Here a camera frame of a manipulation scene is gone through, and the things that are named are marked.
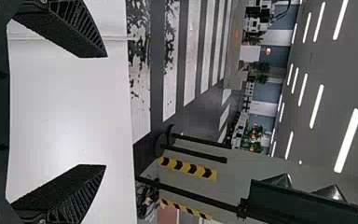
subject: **black metal beam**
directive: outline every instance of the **black metal beam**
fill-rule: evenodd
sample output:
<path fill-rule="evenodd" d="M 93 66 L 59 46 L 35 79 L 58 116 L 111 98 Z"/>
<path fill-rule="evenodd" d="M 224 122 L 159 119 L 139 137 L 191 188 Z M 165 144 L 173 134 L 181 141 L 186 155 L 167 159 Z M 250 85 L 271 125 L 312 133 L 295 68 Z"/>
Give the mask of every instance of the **black metal beam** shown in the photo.
<path fill-rule="evenodd" d="M 229 203 L 219 202 L 219 201 L 217 201 L 215 199 L 207 198 L 205 196 L 202 196 L 202 195 L 190 192 L 190 191 L 186 191 L 186 190 L 178 189 L 178 188 L 170 186 L 170 185 L 162 184 L 162 183 L 159 183 L 157 181 L 154 181 L 154 180 L 151 180 L 151 179 L 148 179 L 148 178 L 137 176 L 135 178 L 135 180 L 140 182 L 140 183 L 144 183 L 146 185 L 153 186 L 153 187 L 155 187 L 157 189 L 163 189 L 163 190 L 166 190 L 168 192 L 171 192 L 171 193 L 174 193 L 174 194 L 177 194 L 177 195 L 180 195 L 180 196 L 183 196 L 183 197 L 198 201 L 200 203 L 206 203 L 206 204 L 208 204 L 210 206 L 226 210 L 228 212 L 232 212 L 232 213 L 237 214 L 238 211 L 239 211 L 238 206 L 234 206 L 234 205 L 229 204 Z"/>
<path fill-rule="evenodd" d="M 193 150 L 189 150 L 186 148 L 182 148 L 182 147 L 174 147 L 174 146 L 169 146 L 169 145 L 160 145 L 161 148 L 170 150 L 170 151 L 174 151 L 174 152 L 179 152 L 179 153 L 183 153 L 183 154 L 187 154 L 190 156 L 194 156 L 194 157 L 199 157 L 199 158 L 203 158 L 205 160 L 209 160 L 209 161 L 217 161 L 220 163 L 227 163 L 227 158 L 226 157 L 219 157 L 219 156 L 214 156 L 211 154 L 206 154 L 206 153 L 202 153 L 202 152 L 198 152 L 198 151 L 193 151 Z"/>
<path fill-rule="evenodd" d="M 221 147 L 222 149 L 230 149 L 231 150 L 231 147 L 226 146 L 221 143 L 213 142 L 213 141 L 208 141 L 208 140 L 190 137 L 190 136 L 186 136 L 186 135 L 181 135 L 181 134 L 177 134 L 177 133 L 171 133 L 171 136 L 174 138 L 183 139 L 183 140 L 187 140 L 187 141 L 191 141 L 191 142 L 195 142 L 195 143 L 201 143 L 204 145 L 209 145 L 209 146 L 213 146 L 213 147 Z"/>

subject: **machine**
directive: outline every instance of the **machine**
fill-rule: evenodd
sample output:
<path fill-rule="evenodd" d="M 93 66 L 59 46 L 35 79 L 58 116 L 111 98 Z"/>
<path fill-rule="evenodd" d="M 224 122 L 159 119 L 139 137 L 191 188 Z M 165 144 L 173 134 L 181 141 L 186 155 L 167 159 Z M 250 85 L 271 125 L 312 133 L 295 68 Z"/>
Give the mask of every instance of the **machine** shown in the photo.
<path fill-rule="evenodd" d="M 291 6 L 289 1 L 287 9 L 275 16 L 275 3 L 272 0 L 249 0 L 246 4 L 246 13 L 243 23 L 245 36 L 259 37 L 266 33 L 273 22 L 283 18 Z"/>
<path fill-rule="evenodd" d="M 82 0 L 0 0 L 0 224 L 79 224 L 102 183 L 105 165 L 78 165 L 13 204 L 6 199 L 10 151 L 7 24 L 11 19 L 77 57 L 101 58 L 107 52 Z"/>

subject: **warning tape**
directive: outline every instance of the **warning tape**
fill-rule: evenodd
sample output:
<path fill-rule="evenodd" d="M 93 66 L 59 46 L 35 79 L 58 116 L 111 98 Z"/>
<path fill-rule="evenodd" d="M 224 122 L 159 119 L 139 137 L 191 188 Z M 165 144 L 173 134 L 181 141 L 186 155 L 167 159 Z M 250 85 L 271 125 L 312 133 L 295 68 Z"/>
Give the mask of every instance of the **warning tape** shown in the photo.
<path fill-rule="evenodd" d="M 192 209 L 192 208 L 189 208 L 185 205 L 182 205 L 182 204 L 179 204 L 179 203 L 173 203 L 171 201 L 168 201 L 166 199 L 161 199 L 162 203 L 171 207 L 171 208 L 176 208 L 178 210 L 181 210 L 183 212 L 186 212 L 186 213 L 189 213 L 193 216 L 196 216 L 196 217 L 202 217 L 203 219 L 207 219 L 207 220 L 212 220 L 212 216 L 210 215 L 207 215 L 205 213 L 202 213 L 196 209 Z"/>
<path fill-rule="evenodd" d="M 158 158 L 158 165 L 216 182 L 217 171 L 205 168 L 203 166 L 191 164 L 185 161 L 178 161 L 167 157 Z"/>

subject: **ceiling light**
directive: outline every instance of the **ceiling light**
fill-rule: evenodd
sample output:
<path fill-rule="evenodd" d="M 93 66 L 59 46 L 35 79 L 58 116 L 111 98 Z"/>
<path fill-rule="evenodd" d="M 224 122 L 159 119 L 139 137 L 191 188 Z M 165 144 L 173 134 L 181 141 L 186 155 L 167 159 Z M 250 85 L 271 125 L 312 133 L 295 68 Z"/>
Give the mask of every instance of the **ceiling light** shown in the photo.
<path fill-rule="evenodd" d="M 275 136 L 275 129 L 272 130 L 271 144 L 272 144 L 272 141 L 274 141 L 274 136 Z"/>
<path fill-rule="evenodd" d="M 344 21 L 345 12 L 347 10 L 348 2 L 349 0 L 342 1 L 342 7 L 341 7 L 341 11 L 339 12 L 336 30 L 333 35 L 333 40 L 338 39 L 339 32 L 341 31 L 342 22 Z"/>
<path fill-rule="evenodd" d="M 292 78 L 293 64 L 290 64 L 289 77 L 287 78 L 287 86 L 290 85 L 290 79 Z"/>
<path fill-rule="evenodd" d="M 321 29 L 322 19 L 324 18 L 324 7 L 325 6 L 326 6 L 326 3 L 323 2 L 322 6 L 321 6 L 321 12 L 319 13 L 318 23 L 316 24 L 316 30 L 315 30 L 315 35 L 313 36 L 313 42 L 316 42 L 318 40 L 319 29 Z"/>
<path fill-rule="evenodd" d="M 274 142 L 274 145 L 272 146 L 272 152 L 271 152 L 271 157 L 274 157 L 275 154 L 275 147 L 277 146 L 277 141 Z"/>
<path fill-rule="evenodd" d="M 278 112 L 281 109 L 282 95 L 279 97 Z"/>
<path fill-rule="evenodd" d="M 345 133 L 344 141 L 342 142 L 341 150 L 339 151 L 336 166 L 334 167 L 334 172 L 341 173 L 344 168 L 345 160 L 347 159 L 348 153 L 351 149 L 351 143 L 353 137 L 356 134 L 358 127 L 358 109 L 354 109 L 350 124 L 348 125 L 347 133 Z"/>
<path fill-rule="evenodd" d="M 324 94 L 324 85 L 319 86 L 318 95 L 316 96 L 315 106 L 313 107 L 312 117 L 310 117 L 310 128 L 313 129 L 315 124 L 316 115 L 318 115 L 319 104 L 322 100 L 322 95 Z"/>
<path fill-rule="evenodd" d="M 310 28 L 310 17 L 311 17 L 311 15 L 312 15 L 311 13 L 308 13 L 307 25 L 305 26 L 305 31 L 304 31 L 304 36 L 303 36 L 303 44 L 307 40 L 308 29 Z"/>
<path fill-rule="evenodd" d="M 295 43 L 295 39 L 296 39 L 296 31 L 297 31 L 297 23 L 295 24 L 295 30 L 293 31 L 293 36 L 292 36 L 292 44 Z"/>
<path fill-rule="evenodd" d="M 302 98 L 304 97 L 305 87 L 307 86 L 308 74 L 304 75 L 303 85 L 301 87 L 300 98 L 298 99 L 298 106 L 301 106 Z"/>
<path fill-rule="evenodd" d="M 283 110 L 284 110 L 284 103 L 282 104 L 281 115 L 279 116 L 279 122 L 280 122 L 280 123 L 282 122 Z"/>
<path fill-rule="evenodd" d="M 292 146 L 293 135 L 294 135 L 293 132 L 290 132 L 289 142 L 287 143 L 286 154 L 284 155 L 285 160 L 287 160 L 287 158 L 289 158 L 289 152 L 290 152 L 290 147 Z"/>
<path fill-rule="evenodd" d="M 297 83 L 297 76 L 298 76 L 298 68 L 296 68 L 295 79 L 293 79 L 292 94 L 295 93 L 295 88 L 296 88 L 296 83 Z"/>

